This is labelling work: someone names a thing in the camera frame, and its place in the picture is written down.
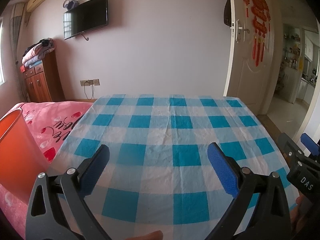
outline white floor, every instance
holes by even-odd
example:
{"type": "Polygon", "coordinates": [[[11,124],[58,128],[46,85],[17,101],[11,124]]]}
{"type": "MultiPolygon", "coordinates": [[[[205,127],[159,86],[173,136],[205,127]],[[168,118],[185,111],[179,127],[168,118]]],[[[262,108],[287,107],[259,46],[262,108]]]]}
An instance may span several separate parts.
{"type": "Polygon", "coordinates": [[[291,104],[278,95],[274,95],[267,116],[281,132],[285,132],[290,138],[293,138],[307,111],[308,107],[300,101],[291,104]]]}

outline bucket rim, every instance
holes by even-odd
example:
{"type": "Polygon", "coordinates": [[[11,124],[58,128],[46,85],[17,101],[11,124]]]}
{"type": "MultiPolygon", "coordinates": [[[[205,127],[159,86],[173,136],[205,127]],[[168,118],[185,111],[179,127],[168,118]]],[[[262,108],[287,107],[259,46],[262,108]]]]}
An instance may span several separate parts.
{"type": "Polygon", "coordinates": [[[12,115],[12,114],[15,113],[15,112],[20,112],[20,113],[18,114],[17,118],[12,122],[12,124],[8,127],[8,129],[7,129],[7,130],[3,133],[3,135],[0,137],[0,143],[1,143],[1,141],[4,139],[4,137],[10,132],[10,130],[11,130],[12,127],[16,124],[16,122],[19,120],[19,118],[22,116],[22,109],[21,109],[21,108],[17,108],[17,109],[15,109],[15,110],[11,111],[10,113],[7,113],[4,117],[2,117],[2,118],[0,119],[0,122],[1,122],[3,119],[7,118],[8,116],[12,115]]]}

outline red tassel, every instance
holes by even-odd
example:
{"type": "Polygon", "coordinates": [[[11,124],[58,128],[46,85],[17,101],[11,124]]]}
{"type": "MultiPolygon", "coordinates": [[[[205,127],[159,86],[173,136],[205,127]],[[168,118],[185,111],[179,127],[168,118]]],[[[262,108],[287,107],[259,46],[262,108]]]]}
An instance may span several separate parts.
{"type": "Polygon", "coordinates": [[[258,53],[257,53],[257,59],[256,59],[256,67],[259,65],[260,46],[261,46],[261,38],[259,37],[259,41],[258,41],[258,53]]]}
{"type": "Polygon", "coordinates": [[[264,52],[264,40],[263,40],[263,43],[262,43],[261,62],[263,60],[263,52],[264,52]]]}
{"type": "Polygon", "coordinates": [[[256,57],[256,46],[257,46],[257,36],[254,36],[254,46],[253,46],[253,50],[252,50],[252,58],[255,59],[256,57]]]}

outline wall socket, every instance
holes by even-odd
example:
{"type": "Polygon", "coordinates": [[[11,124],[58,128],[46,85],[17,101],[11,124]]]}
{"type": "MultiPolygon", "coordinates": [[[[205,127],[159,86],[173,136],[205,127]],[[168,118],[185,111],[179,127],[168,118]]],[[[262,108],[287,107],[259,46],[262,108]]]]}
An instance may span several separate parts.
{"type": "Polygon", "coordinates": [[[91,85],[94,85],[94,86],[99,86],[100,85],[100,81],[99,79],[86,79],[86,80],[80,80],[80,85],[82,87],[86,86],[91,86],[91,85]]]}
{"type": "Polygon", "coordinates": [[[89,79],[80,80],[80,85],[81,85],[82,87],[84,87],[84,86],[86,86],[86,87],[90,86],[90,81],[89,81],[89,79]]]}

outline red door decoration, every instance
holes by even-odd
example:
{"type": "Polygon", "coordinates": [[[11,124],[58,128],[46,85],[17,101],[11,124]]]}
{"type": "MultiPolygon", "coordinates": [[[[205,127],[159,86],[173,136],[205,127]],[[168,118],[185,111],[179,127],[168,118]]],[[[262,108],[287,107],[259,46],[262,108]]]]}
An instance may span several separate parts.
{"type": "MultiPolygon", "coordinates": [[[[250,0],[243,0],[246,4],[246,16],[249,17],[248,5],[250,4],[250,0]]],[[[263,53],[264,53],[264,39],[268,30],[270,31],[270,13],[269,7],[266,3],[266,0],[252,0],[252,7],[251,11],[254,15],[252,20],[252,25],[255,28],[255,35],[254,35],[254,44],[252,49],[252,59],[255,60],[256,66],[259,65],[259,62],[263,60],[263,53]]]]}

